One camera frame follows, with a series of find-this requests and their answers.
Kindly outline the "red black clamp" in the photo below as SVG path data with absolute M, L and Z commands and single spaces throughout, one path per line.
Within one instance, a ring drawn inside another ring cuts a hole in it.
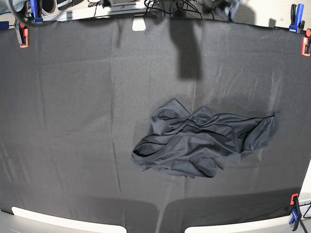
M 306 57 L 311 56 L 311 30 L 307 29 L 302 41 L 301 54 Z
M 17 40 L 19 43 L 20 48 L 27 48 L 28 47 L 28 28 L 25 24 L 15 21 L 14 29 L 17 34 Z

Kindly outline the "blue bar clamp far left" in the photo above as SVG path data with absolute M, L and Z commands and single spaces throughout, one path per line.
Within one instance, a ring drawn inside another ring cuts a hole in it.
M 30 10 L 31 10 L 31 22 L 34 24 L 43 23 L 41 16 L 42 13 L 42 1 L 41 0 L 29 0 Z

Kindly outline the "black table cover cloth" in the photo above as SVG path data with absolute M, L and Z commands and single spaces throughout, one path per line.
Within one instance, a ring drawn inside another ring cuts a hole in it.
M 0 33 L 0 207 L 130 233 L 285 216 L 311 159 L 311 60 L 302 36 L 212 20 L 131 18 Z M 171 99 L 245 117 L 280 114 L 268 146 L 214 178 L 131 160 Z

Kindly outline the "red blue clamp near right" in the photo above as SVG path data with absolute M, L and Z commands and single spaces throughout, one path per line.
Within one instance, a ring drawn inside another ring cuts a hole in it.
M 292 229 L 293 232 L 297 230 L 298 225 L 299 225 L 299 221 L 301 219 L 301 211 L 300 211 L 298 197 L 299 197 L 299 194 L 294 193 L 294 194 L 292 194 L 291 201 L 290 201 L 290 205 L 292 207 L 292 209 L 291 209 L 292 217 L 290 219 L 289 224 L 294 226 Z

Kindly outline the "dark navy t-shirt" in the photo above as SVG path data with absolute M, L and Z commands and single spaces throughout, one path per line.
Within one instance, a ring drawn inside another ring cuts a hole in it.
M 248 118 L 206 106 L 189 113 L 172 99 L 151 114 L 146 135 L 132 151 L 132 161 L 143 170 L 213 178 L 222 170 L 223 160 L 239 163 L 266 147 L 278 119 L 278 113 Z

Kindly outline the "white tag on cloth edge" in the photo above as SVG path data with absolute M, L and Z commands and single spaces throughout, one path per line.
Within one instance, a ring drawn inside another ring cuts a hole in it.
M 146 24 L 145 24 L 144 17 L 133 18 L 132 30 L 134 32 L 143 32 L 146 30 Z

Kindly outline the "blue bar clamp far right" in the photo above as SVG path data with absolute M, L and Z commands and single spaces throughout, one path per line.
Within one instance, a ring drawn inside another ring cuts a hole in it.
M 291 5 L 291 24 L 289 25 L 289 31 L 294 33 L 301 33 L 304 28 L 305 21 L 302 20 L 304 10 L 304 4 Z

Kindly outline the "blue bar clamp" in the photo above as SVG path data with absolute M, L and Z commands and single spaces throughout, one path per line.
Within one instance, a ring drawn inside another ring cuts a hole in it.
M 304 4 L 291 5 L 291 24 L 289 25 L 289 31 L 294 33 L 301 33 L 304 28 L 305 21 L 302 20 L 304 10 Z
M 41 0 L 29 0 L 30 10 L 31 10 L 31 22 L 34 24 L 43 23 L 41 16 L 42 13 L 42 1 Z

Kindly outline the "red black clamp far left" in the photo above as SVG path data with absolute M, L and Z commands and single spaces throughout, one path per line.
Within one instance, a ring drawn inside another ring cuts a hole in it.
M 14 29 L 17 34 L 17 40 L 19 43 L 20 48 L 27 48 L 28 47 L 28 28 L 25 24 L 15 21 Z

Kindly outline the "red black clamp far right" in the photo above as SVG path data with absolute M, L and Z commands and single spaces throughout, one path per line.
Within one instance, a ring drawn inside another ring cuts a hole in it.
M 306 57 L 311 56 L 311 30 L 307 29 L 302 41 L 301 54 Z

